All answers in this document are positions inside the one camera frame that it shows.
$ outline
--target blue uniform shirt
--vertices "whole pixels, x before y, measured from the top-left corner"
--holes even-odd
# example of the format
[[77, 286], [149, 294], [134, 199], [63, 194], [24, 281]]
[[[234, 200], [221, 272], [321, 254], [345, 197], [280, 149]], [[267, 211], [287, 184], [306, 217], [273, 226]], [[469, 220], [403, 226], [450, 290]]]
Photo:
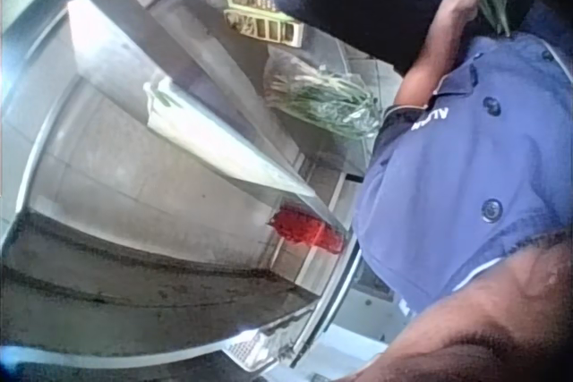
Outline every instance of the blue uniform shirt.
[[412, 310], [571, 224], [573, 93], [555, 54], [530, 34], [476, 38], [430, 109], [387, 111], [354, 229]]

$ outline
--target person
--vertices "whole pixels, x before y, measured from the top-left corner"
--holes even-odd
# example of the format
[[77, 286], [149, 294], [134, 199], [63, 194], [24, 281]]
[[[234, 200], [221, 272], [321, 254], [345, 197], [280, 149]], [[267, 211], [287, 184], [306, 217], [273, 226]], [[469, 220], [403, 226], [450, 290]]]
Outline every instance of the person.
[[567, 23], [536, 0], [511, 6], [510, 38], [486, 34], [479, 0], [275, 3], [404, 76], [353, 226], [365, 261], [418, 315], [345, 380], [562, 371], [573, 356]]

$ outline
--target plastic bag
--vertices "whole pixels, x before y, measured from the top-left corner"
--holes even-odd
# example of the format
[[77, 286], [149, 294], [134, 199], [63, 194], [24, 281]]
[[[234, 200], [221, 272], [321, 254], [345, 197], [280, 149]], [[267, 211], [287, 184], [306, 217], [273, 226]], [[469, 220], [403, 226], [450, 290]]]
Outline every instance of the plastic bag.
[[318, 246], [332, 254], [344, 249], [344, 240], [329, 225], [295, 208], [281, 208], [269, 221], [286, 241]]
[[381, 107], [359, 75], [316, 69], [269, 47], [263, 78], [265, 100], [300, 120], [349, 139], [376, 135]]

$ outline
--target dark pants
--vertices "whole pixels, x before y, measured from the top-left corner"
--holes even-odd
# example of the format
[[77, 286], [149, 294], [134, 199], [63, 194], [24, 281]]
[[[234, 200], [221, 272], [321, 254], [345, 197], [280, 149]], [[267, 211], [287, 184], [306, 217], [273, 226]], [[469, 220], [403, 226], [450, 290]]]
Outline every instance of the dark pants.
[[[441, 0], [274, 1], [281, 11], [392, 64], [403, 75], [417, 58]], [[517, 5], [509, 11], [509, 21], [515, 24], [523, 20], [531, 2], [510, 4]], [[465, 39], [491, 31], [480, 17], [468, 26]]]

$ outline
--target shirt button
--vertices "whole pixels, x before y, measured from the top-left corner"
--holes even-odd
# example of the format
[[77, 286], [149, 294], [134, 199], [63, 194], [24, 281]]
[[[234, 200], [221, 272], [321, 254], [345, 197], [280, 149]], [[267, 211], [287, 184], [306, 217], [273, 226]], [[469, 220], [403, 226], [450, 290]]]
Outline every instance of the shirt button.
[[503, 206], [496, 199], [487, 199], [482, 205], [482, 218], [486, 223], [495, 223], [503, 214]]
[[496, 98], [485, 98], [483, 100], [483, 107], [487, 110], [487, 113], [491, 116], [500, 116], [501, 105]]
[[547, 62], [552, 62], [555, 60], [555, 57], [553, 57], [553, 54], [548, 49], [542, 52], [541, 57]]

